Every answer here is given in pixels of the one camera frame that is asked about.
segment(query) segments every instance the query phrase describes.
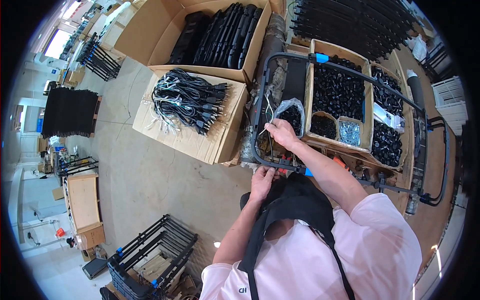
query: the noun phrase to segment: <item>blue plastic clip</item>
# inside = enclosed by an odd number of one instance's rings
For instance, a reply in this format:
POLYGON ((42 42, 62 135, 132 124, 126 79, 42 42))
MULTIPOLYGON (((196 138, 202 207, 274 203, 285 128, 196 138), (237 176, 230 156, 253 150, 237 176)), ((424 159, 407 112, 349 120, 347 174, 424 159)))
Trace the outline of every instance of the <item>blue plastic clip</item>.
POLYGON ((322 63, 328 61, 328 55, 322 54, 322 53, 315 53, 317 56, 317 62, 322 63))

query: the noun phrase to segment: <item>man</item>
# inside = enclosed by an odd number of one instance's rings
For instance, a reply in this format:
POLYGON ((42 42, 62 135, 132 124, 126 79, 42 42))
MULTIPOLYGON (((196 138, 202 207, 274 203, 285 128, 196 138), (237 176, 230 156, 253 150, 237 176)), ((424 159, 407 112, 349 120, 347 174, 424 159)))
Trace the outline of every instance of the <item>man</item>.
POLYGON ((303 175, 285 179, 259 167, 240 216, 202 272, 200 299, 407 299, 420 245, 390 199, 368 195, 340 165, 300 141, 287 121, 265 128, 340 207, 332 209, 303 175))

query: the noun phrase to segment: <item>left hand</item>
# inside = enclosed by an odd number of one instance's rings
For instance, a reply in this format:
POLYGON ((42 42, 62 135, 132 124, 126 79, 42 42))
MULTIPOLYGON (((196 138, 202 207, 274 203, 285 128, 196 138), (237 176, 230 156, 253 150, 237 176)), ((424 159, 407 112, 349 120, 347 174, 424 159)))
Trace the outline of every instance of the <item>left hand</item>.
POLYGON ((272 187, 272 181, 280 178, 280 173, 275 168, 260 166, 252 176, 252 192, 250 200, 262 202, 272 187))

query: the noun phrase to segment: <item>warehouse floor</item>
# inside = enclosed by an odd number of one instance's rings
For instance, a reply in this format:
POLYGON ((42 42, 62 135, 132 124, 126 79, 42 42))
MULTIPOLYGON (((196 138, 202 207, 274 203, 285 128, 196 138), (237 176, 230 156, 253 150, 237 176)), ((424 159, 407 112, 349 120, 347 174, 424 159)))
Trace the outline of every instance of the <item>warehouse floor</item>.
MULTIPOLYGON (((399 58, 404 72, 413 69, 420 77, 430 117, 435 110, 428 78, 403 48, 399 58)), ((69 150, 78 146, 80 155, 99 160, 99 198, 108 254, 133 239, 163 214, 171 214, 199 233, 200 242, 192 258, 199 276, 211 263, 215 248, 240 213, 240 196, 250 190, 250 169, 208 165, 165 146, 132 129, 135 114, 150 80, 151 71, 127 58, 117 79, 103 82, 87 72, 78 89, 90 89, 103 96, 95 137, 67 138, 69 150)), ((455 142, 450 145, 450 168, 455 165, 455 142)), ((441 183, 442 133, 429 135, 429 164, 425 190, 436 195, 441 183)), ((452 196, 450 172, 445 201, 438 207, 420 204, 408 223, 417 234, 423 254, 422 267, 429 261, 431 247, 438 243, 447 222, 452 196)))

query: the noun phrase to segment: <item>black power cord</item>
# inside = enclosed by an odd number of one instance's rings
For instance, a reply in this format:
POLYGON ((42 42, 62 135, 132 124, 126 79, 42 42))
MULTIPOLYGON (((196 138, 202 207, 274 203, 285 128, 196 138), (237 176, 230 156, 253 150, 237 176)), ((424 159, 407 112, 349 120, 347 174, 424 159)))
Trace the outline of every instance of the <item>black power cord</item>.
POLYGON ((154 87, 152 100, 158 118, 174 127, 172 119, 195 127, 206 135, 214 121, 223 114, 222 102, 228 97, 228 84, 210 84, 175 68, 166 73, 154 87))

